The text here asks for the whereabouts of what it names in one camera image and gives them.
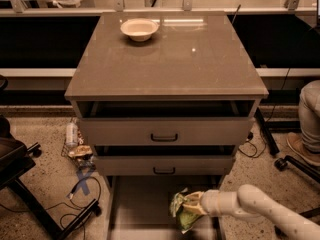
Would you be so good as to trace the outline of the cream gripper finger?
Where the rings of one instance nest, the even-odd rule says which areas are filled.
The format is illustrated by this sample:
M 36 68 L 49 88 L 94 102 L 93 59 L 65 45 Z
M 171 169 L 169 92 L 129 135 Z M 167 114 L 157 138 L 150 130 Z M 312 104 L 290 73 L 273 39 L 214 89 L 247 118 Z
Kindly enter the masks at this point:
M 187 211 L 189 211 L 189 212 L 191 212 L 193 214 L 197 214 L 197 215 L 203 215 L 204 214 L 204 211 L 203 211 L 203 209 L 202 209 L 202 207 L 201 207 L 201 205 L 199 203 L 191 203 L 191 204 L 185 203 L 183 205 L 183 207 Z
M 187 194 L 185 196 L 186 200 L 188 202 L 191 202 L 191 201 L 199 201 L 201 199 L 201 197 L 203 196 L 204 192 L 203 191 L 196 191 L 196 192 L 193 192 L 193 193 L 190 193 L 190 194 Z

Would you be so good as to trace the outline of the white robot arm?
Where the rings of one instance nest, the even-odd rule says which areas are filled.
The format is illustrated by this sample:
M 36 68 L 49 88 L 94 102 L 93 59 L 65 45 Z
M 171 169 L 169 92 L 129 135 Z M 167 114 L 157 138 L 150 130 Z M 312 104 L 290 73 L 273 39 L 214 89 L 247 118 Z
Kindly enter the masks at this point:
M 238 219 L 263 216 L 291 240 L 320 240 L 320 226 L 270 198 L 259 188 L 245 184 L 235 192 L 208 190 L 186 196 L 183 207 L 198 215 Z

